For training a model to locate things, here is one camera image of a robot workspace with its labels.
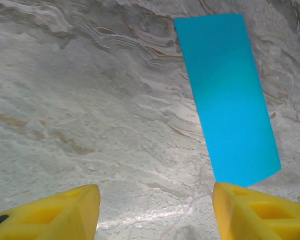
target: square hole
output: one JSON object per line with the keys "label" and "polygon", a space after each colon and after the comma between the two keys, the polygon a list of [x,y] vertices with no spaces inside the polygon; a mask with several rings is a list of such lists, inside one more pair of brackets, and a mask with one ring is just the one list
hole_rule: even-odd
{"label": "square hole", "polygon": [[283,225],[272,228],[282,240],[300,240],[300,225]]}
{"label": "square hole", "polygon": [[293,219],[281,206],[270,202],[251,203],[250,207],[261,219]]}
{"label": "square hole", "polygon": [[28,214],[22,224],[49,224],[63,210],[63,207],[41,207]]}

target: blue card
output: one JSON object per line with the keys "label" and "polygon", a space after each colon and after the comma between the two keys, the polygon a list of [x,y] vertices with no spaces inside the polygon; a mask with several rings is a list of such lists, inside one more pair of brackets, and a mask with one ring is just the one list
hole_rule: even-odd
{"label": "blue card", "polygon": [[242,187],[281,169],[244,17],[174,20],[215,180]]}

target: gray marble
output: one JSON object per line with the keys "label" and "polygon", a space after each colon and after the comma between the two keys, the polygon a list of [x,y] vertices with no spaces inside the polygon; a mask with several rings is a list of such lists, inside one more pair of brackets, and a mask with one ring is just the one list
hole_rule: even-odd
{"label": "gray marble", "polygon": [[0,211],[98,184],[96,240],[219,239],[173,18],[242,13],[300,202],[300,0],[0,0]]}

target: marble surface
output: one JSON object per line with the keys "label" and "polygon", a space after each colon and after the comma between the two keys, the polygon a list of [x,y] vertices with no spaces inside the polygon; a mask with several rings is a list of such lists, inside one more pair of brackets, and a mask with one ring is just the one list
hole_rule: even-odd
{"label": "marble surface", "polygon": [[96,240],[219,239],[173,18],[242,13],[300,202],[300,0],[0,0],[0,211],[98,184]]}

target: yellow plastic piece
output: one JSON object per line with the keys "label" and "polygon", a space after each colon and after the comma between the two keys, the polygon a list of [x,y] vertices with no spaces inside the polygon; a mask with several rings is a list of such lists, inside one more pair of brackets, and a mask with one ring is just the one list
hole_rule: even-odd
{"label": "yellow plastic piece", "polygon": [[300,203],[217,182],[213,208],[221,240],[300,240]]}
{"label": "yellow plastic piece", "polygon": [[93,240],[99,218],[97,185],[69,191],[0,212],[0,240]]}

